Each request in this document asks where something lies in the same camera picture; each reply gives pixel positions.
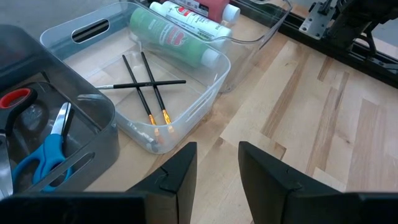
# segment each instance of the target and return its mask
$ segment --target scissor blade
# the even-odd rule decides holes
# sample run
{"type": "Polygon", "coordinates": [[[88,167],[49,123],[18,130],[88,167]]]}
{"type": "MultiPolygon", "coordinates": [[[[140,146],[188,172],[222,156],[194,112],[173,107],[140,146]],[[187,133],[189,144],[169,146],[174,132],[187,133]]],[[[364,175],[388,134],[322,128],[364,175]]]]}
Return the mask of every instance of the scissor blade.
{"type": "Polygon", "coordinates": [[[66,102],[62,105],[60,112],[58,113],[57,118],[55,119],[54,125],[51,130],[51,134],[59,134],[61,135],[63,129],[65,128],[65,124],[67,123],[69,111],[70,111],[70,103],[66,102]]]}

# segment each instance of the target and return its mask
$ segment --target bin handle slot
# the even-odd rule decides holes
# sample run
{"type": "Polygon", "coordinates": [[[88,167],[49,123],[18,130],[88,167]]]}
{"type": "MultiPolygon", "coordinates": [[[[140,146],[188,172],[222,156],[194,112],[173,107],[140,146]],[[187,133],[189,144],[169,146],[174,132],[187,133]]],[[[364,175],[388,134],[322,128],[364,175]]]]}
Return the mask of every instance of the bin handle slot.
{"type": "Polygon", "coordinates": [[[213,94],[214,94],[215,90],[211,91],[209,94],[207,94],[207,96],[205,96],[205,98],[198,104],[198,106],[194,107],[194,109],[192,109],[192,111],[189,113],[188,115],[188,119],[185,122],[188,122],[189,120],[191,120],[192,117],[194,117],[194,115],[200,111],[200,109],[207,104],[207,102],[212,98],[213,94]]]}
{"type": "Polygon", "coordinates": [[[82,28],[76,29],[72,32],[72,40],[75,43],[83,43],[97,35],[106,32],[109,29],[109,21],[107,19],[100,19],[96,22],[88,24],[82,28]]]}

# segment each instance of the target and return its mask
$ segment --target paint bottle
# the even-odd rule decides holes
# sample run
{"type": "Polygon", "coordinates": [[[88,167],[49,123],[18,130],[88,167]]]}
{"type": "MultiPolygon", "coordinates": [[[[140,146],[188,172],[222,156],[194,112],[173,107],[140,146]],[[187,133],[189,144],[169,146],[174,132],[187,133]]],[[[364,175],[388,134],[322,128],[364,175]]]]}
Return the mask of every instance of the paint bottle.
{"type": "Polygon", "coordinates": [[[241,13],[241,9],[229,4],[229,0],[170,0],[175,4],[186,7],[197,14],[203,15],[212,21],[222,21],[234,24],[241,13]]]}
{"type": "Polygon", "coordinates": [[[193,67],[202,64],[208,68],[215,68],[218,64],[218,52],[189,36],[182,28],[145,9],[137,8],[131,14],[130,29],[138,38],[193,67]]]}
{"type": "MultiPolygon", "coordinates": [[[[202,39],[213,40],[219,37],[232,36],[231,29],[170,1],[166,1],[163,4],[152,2],[149,8],[202,39]]],[[[216,40],[212,46],[221,50],[225,42],[225,39],[216,40]]]]}

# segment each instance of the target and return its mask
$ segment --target black metal frame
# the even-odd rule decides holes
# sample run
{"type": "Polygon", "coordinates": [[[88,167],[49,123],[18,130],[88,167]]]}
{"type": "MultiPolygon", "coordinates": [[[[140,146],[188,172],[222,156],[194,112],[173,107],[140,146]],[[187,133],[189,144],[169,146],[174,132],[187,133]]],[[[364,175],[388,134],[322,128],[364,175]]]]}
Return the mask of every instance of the black metal frame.
{"type": "MultiPolygon", "coordinates": [[[[275,12],[283,9],[271,4],[256,4],[250,0],[235,0],[231,2],[241,8],[241,14],[245,15],[265,26],[272,27],[280,19],[275,12]]],[[[371,77],[374,77],[390,86],[398,88],[398,59],[381,52],[369,57],[373,49],[355,42],[351,50],[339,49],[325,38],[315,40],[299,31],[305,18],[290,12],[279,28],[281,34],[295,39],[331,58],[353,67],[371,77]]]]}

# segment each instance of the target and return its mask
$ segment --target black paintbrush handle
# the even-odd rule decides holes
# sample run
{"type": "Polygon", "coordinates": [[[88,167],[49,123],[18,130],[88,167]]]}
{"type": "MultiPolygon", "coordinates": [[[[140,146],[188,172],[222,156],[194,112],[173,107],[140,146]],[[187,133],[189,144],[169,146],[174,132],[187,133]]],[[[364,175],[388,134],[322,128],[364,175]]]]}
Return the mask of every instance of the black paintbrush handle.
{"type": "Polygon", "coordinates": [[[160,81],[160,82],[142,82],[142,83],[126,83],[126,84],[115,84],[113,88],[137,88],[145,86],[155,86],[155,85],[174,85],[174,84],[184,84],[185,80],[175,80],[175,81],[160,81]]]}
{"type": "MultiPolygon", "coordinates": [[[[148,72],[148,75],[149,75],[149,79],[150,79],[151,82],[154,82],[155,79],[154,79],[154,76],[153,76],[153,74],[152,74],[152,72],[151,72],[151,70],[149,68],[149,64],[148,64],[147,58],[145,57],[145,54],[143,52],[141,52],[141,56],[142,56],[142,60],[144,61],[145,67],[147,69],[147,72],[148,72]]],[[[164,106],[163,99],[162,99],[162,97],[160,95],[160,92],[159,92],[157,86],[154,86],[154,90],[155,90],[156,98],[157,98],[157,101],[159,102],[160,108],[162,109],[162,111],[166,110],[166,107],[164,106]]]]}
{"type": "MultiPolygon", "coordinates": [[[[136,78],[134,77],[134,74],[133,74],[133,72],[132,72],[132,70],[131,70],[131,67],[130,67],[130,65],[129,65],[129,62],[128,62],[127,59],[126,59],[126,56],[124,56],[124,55],[122,55],[122,56],[123,56],[124,63],[126,64],[126,67],[127,67],[127,69],[129,70],[129,73],[130,73],[130,76],[131,76],[131,78],[132,78],[132,81],[133,81],[134,83],[137,83],[137,80],[136,80],[136,78]]],[[[142,101],[142,104],[144,105],[145,110],[147,111],[147,114],[148,114],[149,116],[152,116],[152,113],[150,112],[149,106],[148,106],[148,104],[147,104],[147,102],[146,102],[146,100],[145,100],[145,98],[144,98],[144,94],[142,94],[142,92],[141,92],[141,90],[140,90],[139,87],[137,87],[137,92],[138,92],[139,98],[141,98],[141,101],[142,101]]]]}

